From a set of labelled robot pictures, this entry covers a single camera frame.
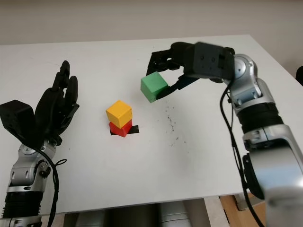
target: robotic arm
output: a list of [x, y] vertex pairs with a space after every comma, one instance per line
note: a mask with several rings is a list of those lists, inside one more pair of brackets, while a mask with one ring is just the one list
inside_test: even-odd
[[49, 220], [54, 218], [59, 192], [56, 166], [53, 164], [56, 146], [61, 145], [60, 134], [69, 126], [79, 108], [78, 81], [70, 77], [70, 65], [64, 61], [56, 74], [53, 86], [42, 95], [34, 114], [31, 106], [18, 100], [0, 105], [0, 117], [5, 129], [21, 141], [18, 160], [10, 173], [10, 182], [2, 218], [5, 226], [40, 227], [40, 202], [46, 179], [53, 169], [55, 194]]
[[[178, 81], [161, 91], [157, 99], [182, 89], [199, 78], [225, 82], [230, 102], [244, 133], [249, 152], [238, 153], [239, 173], [244, 195], [246, 189], [267, 206], [267, 226], [302, 226], [303, 223], [303, 155], [290, 128], [278, 115], [275, 101], [266, 83], [257, 77], [257, 66], [247, 55], [235, 54], [232, 48], [205, 43], [174, 43], [169, 50], [153, 52], [147, 75], [176, 70], [183, 66]], [[232, 146], [237, 150], [232, 129]], [[250, 206], [254, 218], [263, 226]]]

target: black cable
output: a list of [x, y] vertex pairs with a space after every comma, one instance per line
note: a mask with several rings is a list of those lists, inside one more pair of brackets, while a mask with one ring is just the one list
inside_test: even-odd
[[11, 218], [10, 221], [9, 221], [9, 227], [10, 227], [10, 223], [11, 223], [12, 219], [13, 219], [13, 218]]
[[42, 152], [40, 149], [37, 149], [37, 148], [35, 149], [35, 151], [37, 153], [39, 153], [40, 155], [42, 155], [47, 160], [47, 162], [49, 163], [51, 168], [53, 169], [54, 193], [53, 193], [53, 202], [52, 202], [51, 212], [50, 212], [48, 224], [47, 224], [47, 227], [51, 227], [52, 223], [53, 223], [53, 219], [55, 218], [55, 215], [56, 215], [56, 208], [57, 208], [57, 201], [58, 201], [58, 194], [59, 194], [59, 176], [58, 176], [56, 167], [64, 164], [67, 161], [67, 159], [62, 159], [62, 160], [58, 161], [56, 164], [54, 164], [53, 161], [49, 158], [49, 156], [46, 153]]
[[243, 193], [244, 193], [244, 197], [245, 197], [245, 201], [247, 203], [247, 206], [252, 214], [252, 216], [254, 217], [256, 223], [260, 226], [260, 227], [264, 227], [264, 225], [262, 224], [261, 220], [259, 219], [259, 217], [257, 216], [257, 214], [255, 213], [251, 203], [250, 203], [250, 199], [248, 197], [248, 194], [247, 194], [247, 183], [245, 182], [245, 176], [244, 176], [244, 171], [243, 171], [243, 165], [242, 165], [242, 162], [241, 162], [241, 157], [240, 157], [240, 153], [239, 153], [239, 149], [238, 149], [238, 146], [237, 146], [237, 143], [236, 143], [236, 140], [234, 138], [234, 135], [233, 135], [233, 132], [232, 132], [232, 128], [231, 126], [229, 125], [229, 122], [226, 118], [226, 115], [225, 115], [225, 112], [224, 112], [224, 109], [223, 109], [223, 100], [224, 100], [224, 97], [227, 95], [227, 92], [228, 90], [230, 90], [231, 86], [233, 85], [234, 83], [234, 78], [232, 78], [232, 80], [230, 81], [230, 83], [228, 84], [227, 88], [224, 90], [222, 96], [221, 96], [221, 99], [220, 99], [220, 110], [221, 110], [221, 114], [224, 118], [224, 121], [227, 125], [227, 128], [228, 128], [228, 131], [230, 133], [230, 136], [231, 136], [231, 141], [232, 141], [232, 148], [234, 149], [234, 152], [236, 153], [235, 156], [235, 159], [237, 158], [238, 159], [238, 163], [239, 166], [238, 166], [238, 170], [239, 170], [239, 174], [240, 174], [240, 178], [241, 178], [241, 183], [242, 183], [242, 188], [243, 188]]

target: green cube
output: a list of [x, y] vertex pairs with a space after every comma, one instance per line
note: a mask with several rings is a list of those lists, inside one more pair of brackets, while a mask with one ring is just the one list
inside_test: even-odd
[[168, 84], [158, 72], [153, 72], [141, 79], [141, 91], [150, 103], [156, 101], [157, 94], [166, 87], [168, 87]]

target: table surface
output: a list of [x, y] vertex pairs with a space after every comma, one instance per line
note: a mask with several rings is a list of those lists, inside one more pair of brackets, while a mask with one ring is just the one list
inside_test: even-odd
[[[241, 192], [230, 136], [219, 109], [225, 84], [201, 79], [150, 104], [140, 91], [151, 52], [176, 41], [233, 47], [258, 65], [277, 107], [303, 147], [303, 88], [249, 35], [0, 46], [0, 103], [13, 99], [34, 109], [53, 84], [63, 60], [78, 77], [80, 108], [62, 134], [54, 161], [60, 193], [57, 212], [201, 198]], [[163, 72], [173, 84], [181, 70]], [[140, 133], [111, 136], [105, 110], [117, 100], [133, 109]], [[230, 117], [231, 108], [225, 102]], [[242, 154], [238, 119], [234, 133]], [[20, 142], [0, 127], [0, 206]], [[53, 182], [47, 181], [42, 214], [50, 211]]]

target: stacked cubes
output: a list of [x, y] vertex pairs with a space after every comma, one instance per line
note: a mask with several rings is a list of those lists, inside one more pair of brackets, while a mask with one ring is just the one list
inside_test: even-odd
[[110, 131], [113, 134], [125, 137], [133, 125], [132, 108], [119, 100], [106, 110], [106, 114], [110, 121]]

